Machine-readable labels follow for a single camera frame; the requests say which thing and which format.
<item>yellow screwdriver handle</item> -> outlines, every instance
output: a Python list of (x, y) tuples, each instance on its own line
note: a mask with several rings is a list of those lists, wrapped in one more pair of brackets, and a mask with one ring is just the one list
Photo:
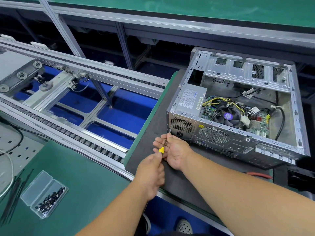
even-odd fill
[(164, 154), (164, 147), (161, 147), (161, 149), (159, 149), (159, 152), (162, 153), (162, 155)]

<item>forearm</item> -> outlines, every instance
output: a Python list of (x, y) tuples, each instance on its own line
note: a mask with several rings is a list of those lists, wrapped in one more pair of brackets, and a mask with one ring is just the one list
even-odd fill
[(144, 189), (131, 182), (100, 215), (77, 236), (133, 236), (147, 204)]
[(234, 235), (313, 235), (313, 201), (194, 154), (182, 171)]

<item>cooling fan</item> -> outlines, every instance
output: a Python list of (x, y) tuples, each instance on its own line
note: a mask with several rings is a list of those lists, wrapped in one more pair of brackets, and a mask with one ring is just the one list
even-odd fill
[(232, 106), (221, 106), (217, 109), (214, 121), (230, 127), (238, 128), (241, 123), (241, 112)]

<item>shoe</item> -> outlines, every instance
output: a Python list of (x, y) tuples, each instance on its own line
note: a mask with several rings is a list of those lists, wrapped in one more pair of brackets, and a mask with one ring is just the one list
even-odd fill
[(151, 230), (151, 222), (150, 222), (149, 218), (145, 214), (142, 214), (142, 215), (143, 215), (143, 217), (146, 220), (146, 231), (147, 231), (147, 235), (148, 235), (150, 230)]
[(176, 232), (182, 234), (192, 234), (192, 227), (186, 219), (182, 219), (178, 222), (176, 226)]

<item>hand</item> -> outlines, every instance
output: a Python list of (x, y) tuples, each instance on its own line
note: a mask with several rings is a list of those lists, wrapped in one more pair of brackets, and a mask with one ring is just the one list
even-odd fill
[(175, 170), (182, 170), (181, 166), (184, 158), (192, 155), (194, 151), (187, 142), (168, 133), (163, 134), (160, 138), (156, 138), (153, 142), (153, 145), (156, 147), (153, 149), (155, 153), (163, 146), (166, 139), (167, 145), (164, 147), (163, 158), (166, 158), (168, 164)]
[(143, 159), (132, 181), (144, 190), (147, 200), (153, 199), (159, 187), (165, 182), (164, 166), (161, 161), (161, 153), (151, 154)]

